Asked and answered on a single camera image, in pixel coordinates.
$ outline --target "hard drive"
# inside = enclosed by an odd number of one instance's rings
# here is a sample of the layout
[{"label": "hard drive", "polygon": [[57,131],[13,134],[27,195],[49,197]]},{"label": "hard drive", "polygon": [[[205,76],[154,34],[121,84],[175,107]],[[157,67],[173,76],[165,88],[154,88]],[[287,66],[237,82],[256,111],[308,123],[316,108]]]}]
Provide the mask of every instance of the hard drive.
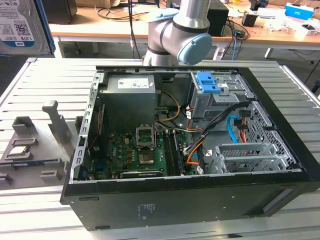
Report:
[{"label": "hard drive", "polygon": [[41,0],[0,0],[0,55],[52,55],[54,41]]}]

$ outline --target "slotted aluminum workbench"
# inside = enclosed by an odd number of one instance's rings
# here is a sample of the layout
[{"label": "slotted aluminum workbench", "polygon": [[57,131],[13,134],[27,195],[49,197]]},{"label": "slotted aluminum workbench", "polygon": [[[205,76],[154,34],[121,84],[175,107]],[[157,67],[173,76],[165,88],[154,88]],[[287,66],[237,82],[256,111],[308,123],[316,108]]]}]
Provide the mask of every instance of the slotted aluminum workbench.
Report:
[{"label": "slotted aluminum workbench", "polygon": [[[49,122],[45,100],[57,100],[66,120],[83,115],[96,66],[140,66],[138,60],[30,58],[0,98],[0,153],[17,116]],[[285,66],[274,61],[203,61],[212,67],[248,67],[320,162],[320,101]],[[304,194],[272,217],[88,232],[69,206],[62,186],[0,191],[0,239],[244,240],[320,239],[320,191]]]}]

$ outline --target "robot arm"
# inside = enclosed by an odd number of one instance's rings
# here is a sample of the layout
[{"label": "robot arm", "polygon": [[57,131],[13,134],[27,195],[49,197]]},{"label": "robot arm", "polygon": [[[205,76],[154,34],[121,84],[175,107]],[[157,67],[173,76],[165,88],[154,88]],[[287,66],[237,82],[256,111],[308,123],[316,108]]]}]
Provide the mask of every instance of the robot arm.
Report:
[{"label": "robot arm", "polygon": [[211,0],[181,0],[180,10],[159,9],[149,20],[148,50],[144,66],[195,65],[212,47],[207,33]]}]

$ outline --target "desk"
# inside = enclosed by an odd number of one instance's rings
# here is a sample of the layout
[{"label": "desk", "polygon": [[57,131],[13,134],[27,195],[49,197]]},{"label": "desk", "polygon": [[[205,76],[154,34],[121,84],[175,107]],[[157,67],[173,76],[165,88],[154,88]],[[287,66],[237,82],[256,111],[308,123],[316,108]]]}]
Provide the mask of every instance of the desk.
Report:
[{"label": "desk", "polygon": [[[228,8],[239,9],[244,12],[248,2],[229,4]],[[146,12],[150,7],[140,7],[137,12]],[[119,12],[112,17],[123,17],[128,13]],[[139,21],[133,23],[133,30],[137,43],[148,42],[148,16],[143,15]],[[241,24],[241,18],[233,18],[234,22]],[[297,49],[297,50],[320,50],[320,37],[307,36],[303,40],[295,36],[292,30],[270,32],[264,27],[266,20],[258,18],[254,27],[246,27],[250,33],[250,38],[243,42],[243,47],[247,48],[272,48],[272,49]],[[104,43],[129,43],[130,25],[128,22],[117,22],[99,17],[92,7],[79,7],[77,15],[69,25],[50,24],[54,43],[57,47],[56,58],[63,58],[64,53],[60,48],[60,42],[93,42],[94,52],[98,52],[97,42]],[[226,27],[222,37],[213,37],[213,46],[216,46],[214,60],[221,60],[225,48],[232,40],[231,30]]]},{"label": "desk", "polygon": [[[66,120],[74,120],[84,114],[96,66],[117,64],[141,66],[142,62],[132,59],[29,58],[0,98],[0,154],[12,137],[11,125],[17,116],[30,116],[32,120],[48,123],[49,116],[43,114],[41,107],[45,100],[55,99],[59,102],[59,113]],[[320,135],[314,132],[320,129],[319,109],[314,108],[320,106],[320,101],[288,68],[275,61],[199,63],[199,66],[208,65],[250,68],[320,161]],[[70,206],[59,203],[61,191],[62,186],[0,191],[0,217],[5,219],[0,225],[0,239],[208,240],[228,239],[228,234],[238,234],[243,236],[242,240],[301,240],[320,236],[319,190],[299,196],[272,217],[91,232],[86,231]]]}]

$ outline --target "floor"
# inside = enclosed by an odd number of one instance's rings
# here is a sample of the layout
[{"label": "floor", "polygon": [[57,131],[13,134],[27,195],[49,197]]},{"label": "floor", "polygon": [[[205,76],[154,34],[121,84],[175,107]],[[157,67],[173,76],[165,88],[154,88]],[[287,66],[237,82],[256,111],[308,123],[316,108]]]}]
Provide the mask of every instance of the floor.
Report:
[{"label": "floor", "polygon": [[[76,54],[76,44],[74,42],[64,42],[63,49],[66,58],[117,58],[117,59],[131,59],[132,51],[128,43],[99,43],[99,53],[94,54],[91,43],[80,42],[81,54]],[[147,51],[146,44],[138,44],[140,54],[143,55]],[[214,48],[207,55],[206,59],[212,59],[214,55]],[[243,48],[239,53],[237,60],[251,60],[251,61],[265,61],[264,58],[266,49],[263,48]],[[296,55],[292,50],[275,49],[269,61],[277,61],[281,65],[287,65],[292,72],[303,82],[307,79],[309,73],[315,65],[310,64],[309,60],[314,60],[316,64],[320,60],[320,51],[314,52],[303,50],[299,54],[304,60]],[[231,60],[231,55],[225,55],[224,60]],[[26,61],[26,56],[12,56],[0,57],[0,94],[7,88],[12,79],[15,77],[21,66]],[[307,86],[312,88],[315,81],[320,80],[320,65],[313,72]]]}]

